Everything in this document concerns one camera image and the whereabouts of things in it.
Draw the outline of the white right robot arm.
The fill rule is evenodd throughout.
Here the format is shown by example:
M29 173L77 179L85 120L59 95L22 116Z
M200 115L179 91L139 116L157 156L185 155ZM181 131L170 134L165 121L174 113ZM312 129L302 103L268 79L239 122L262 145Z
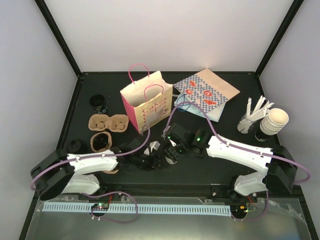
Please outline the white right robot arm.
M292 193L298 168L284 146L251 146L215 136L203 129L191 132L177 123L167 127L162 136L168 140L164 152L170 164L189 155L225 159L253 169L254 173L236 176L231 181L227 195L234 202L256 192L270 191L282 196Z

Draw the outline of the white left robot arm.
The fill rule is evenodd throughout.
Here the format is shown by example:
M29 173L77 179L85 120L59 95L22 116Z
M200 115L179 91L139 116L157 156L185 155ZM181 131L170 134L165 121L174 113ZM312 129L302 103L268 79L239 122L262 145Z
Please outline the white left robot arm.
M130 143L98 153L76 154L58 149L31 170L31 189L42 201L75 193L101 200L107 195L108 188L99 182L95 173L116 173L125 165L143 171L163 169L168 166L166 157L170 146L168 142L160 144L137 137Z

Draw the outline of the cream pink Cakes paper bag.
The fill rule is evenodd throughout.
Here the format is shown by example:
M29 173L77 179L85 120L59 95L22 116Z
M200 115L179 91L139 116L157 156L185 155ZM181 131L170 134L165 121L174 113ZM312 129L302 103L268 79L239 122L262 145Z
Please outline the cream pink Cakes paper bag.
M162 73L147 73L147 76L134 80L129 67L131 83L120 91L127 116L138 133L152 127L171 114L173 85L166 83Z

